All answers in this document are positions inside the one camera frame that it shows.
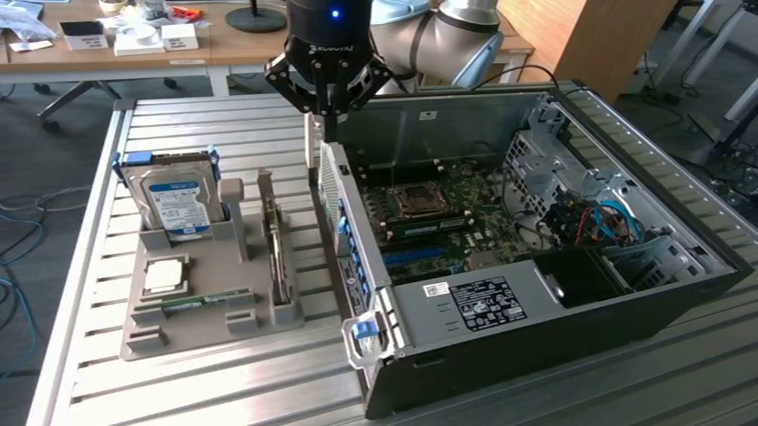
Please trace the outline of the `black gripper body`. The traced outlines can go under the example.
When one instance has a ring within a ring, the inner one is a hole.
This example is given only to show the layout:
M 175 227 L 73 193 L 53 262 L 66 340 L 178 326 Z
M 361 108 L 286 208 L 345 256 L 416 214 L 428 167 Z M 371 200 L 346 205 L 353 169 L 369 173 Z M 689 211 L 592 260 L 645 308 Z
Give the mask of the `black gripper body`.
M 370 42 L 373 2 L 287 1 L 290 35 L 285 54 L 294 67 L 319 59 L 326 67 L 365 67 L 374 56 Z

